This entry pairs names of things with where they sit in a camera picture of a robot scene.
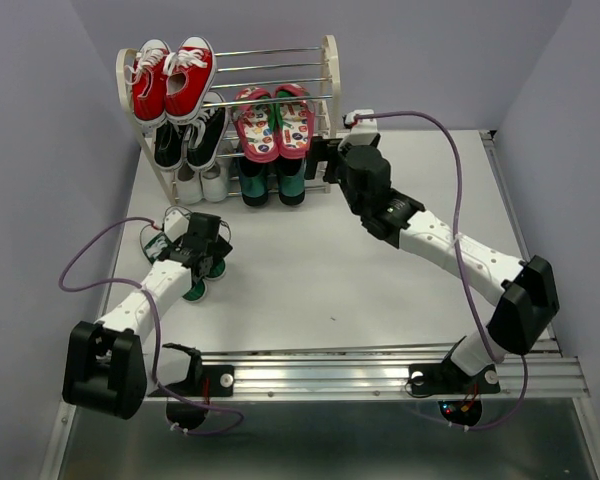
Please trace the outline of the teal leather loafer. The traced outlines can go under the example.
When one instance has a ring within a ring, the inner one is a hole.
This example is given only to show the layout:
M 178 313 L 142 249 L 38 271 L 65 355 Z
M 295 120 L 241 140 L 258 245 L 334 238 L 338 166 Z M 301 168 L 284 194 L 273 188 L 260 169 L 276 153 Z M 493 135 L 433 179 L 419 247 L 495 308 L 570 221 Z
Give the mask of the teal leather loafer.
M 287 206 L 298 206 L 305 199 L 304 162 L 280 157 L 275 162 L 278 195 Z
M 237 169 L 243 202 L 249 207 L 264 206 L 269 198 L 267 165 L 242 157 Z

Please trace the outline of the pink patterned flip-flop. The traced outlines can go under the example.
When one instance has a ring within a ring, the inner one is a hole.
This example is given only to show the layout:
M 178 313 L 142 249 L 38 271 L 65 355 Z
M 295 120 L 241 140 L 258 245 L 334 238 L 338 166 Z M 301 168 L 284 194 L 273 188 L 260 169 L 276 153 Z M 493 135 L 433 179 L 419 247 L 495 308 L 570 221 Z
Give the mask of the pink patterned flip-flop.
M 275 141 L 274 108 L 269 103 L 271 94 L 262 87 L 246 87 L 235 97 L 236 101 L 249 101 L 232 108 L 232 120 L 245 157 L 254 163 L 266 164 L 279 156 Z
M 274 104 L 275 140 L 279 154 L 288 160 L 302 160 L 314 135 L 315 109 L 309 92 L 299 84 L 283 84 L 276 88 Z

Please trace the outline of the green canvas sneaker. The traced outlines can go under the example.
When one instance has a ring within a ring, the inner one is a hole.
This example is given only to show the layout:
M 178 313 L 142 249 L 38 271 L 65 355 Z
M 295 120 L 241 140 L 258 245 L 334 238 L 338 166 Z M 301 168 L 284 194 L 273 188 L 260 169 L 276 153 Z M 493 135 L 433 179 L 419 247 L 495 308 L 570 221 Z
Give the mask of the green canvas sneaker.
M 153 264 L 159 255 L 171 245 L 171 242 L 162 231 L 147 225 L 140 230 L 139 245 L 146 260 Z M 201 281 L 185 293 L 183 299 L 190 303 L 199 302 L 206 295 L 206 291 L 206 284 Z
M 226 257 L 231 253 L 233 247 L 230 242 L 221 234 L 218 235 L 213 250 L 211 268 L 205 279 L 215 281 L 222 278 L 226 272 Z

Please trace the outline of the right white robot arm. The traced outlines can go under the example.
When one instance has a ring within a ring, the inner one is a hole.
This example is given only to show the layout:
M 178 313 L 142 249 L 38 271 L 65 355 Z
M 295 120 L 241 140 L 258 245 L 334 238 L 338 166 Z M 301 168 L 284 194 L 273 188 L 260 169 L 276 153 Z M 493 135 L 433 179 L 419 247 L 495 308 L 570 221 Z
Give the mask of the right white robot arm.
M 306 155 L 309 178 L 326 162 L 324 179 L 336 184 L 362 227 L 373 237 L 416 255 L 459 278 L 495 310 L 488 323 L 463 338 L 440 366 L 443 384 L 462 390 L 508 354 L 526 355 L 560 309 L 553 268 L 535 255 L 503 254 L 445 224 L 421 202 L 391 185 L 391 166 L 373 136 L 368 144 L 316 136 Z

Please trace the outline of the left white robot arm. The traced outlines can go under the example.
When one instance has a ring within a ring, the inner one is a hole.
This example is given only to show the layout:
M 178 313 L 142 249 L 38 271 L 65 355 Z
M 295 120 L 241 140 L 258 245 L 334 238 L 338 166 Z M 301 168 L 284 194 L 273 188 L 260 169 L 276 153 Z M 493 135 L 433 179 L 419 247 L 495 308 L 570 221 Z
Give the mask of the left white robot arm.
M 202 285 L 232 250 L 216 215 L 176 209 L 161 226 L 140 220 L 165 238 L 164 248 L 142 281 L 110 278 L 91 285 L 118 283 L 131 292 L 101 318 L 72 329 L 62 388 L 65 402 L 121 419 L 131 418 L 146 396 L 150 379 L 142 347 L 150 335 L 160 339 L 160 317 Z

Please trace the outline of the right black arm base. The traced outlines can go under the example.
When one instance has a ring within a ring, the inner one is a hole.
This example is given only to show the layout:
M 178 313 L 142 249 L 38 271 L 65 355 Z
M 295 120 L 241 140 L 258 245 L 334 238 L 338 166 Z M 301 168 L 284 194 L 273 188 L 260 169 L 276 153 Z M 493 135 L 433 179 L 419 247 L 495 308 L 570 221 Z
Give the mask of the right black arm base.
M 450 360 L 411 364 L 408 372 L 404 387 L 406 393 L 415 399 L 439 397 L 442 419 L 466 430 L 476 427 L 481 420 L 481 396 L 501 392 L 493 365 L 487 365 L 473 376 L 465 374 Z

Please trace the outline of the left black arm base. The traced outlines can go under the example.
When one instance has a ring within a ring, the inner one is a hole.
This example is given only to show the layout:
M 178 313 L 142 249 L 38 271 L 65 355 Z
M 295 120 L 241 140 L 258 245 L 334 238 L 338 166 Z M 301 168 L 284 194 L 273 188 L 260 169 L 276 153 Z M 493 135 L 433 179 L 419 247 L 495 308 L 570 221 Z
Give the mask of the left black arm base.
M 209 406 L 233 396 L 234 380 L 233 365 L 205 365 L 201 374 L 187 374 L 184 380 L 167 388 L 193 403 Z M 167 398 L 165 415 L 172 430 L 201 435 L 218 433 L 236 418 L 233 414 L 192 406 L 173 397 Z

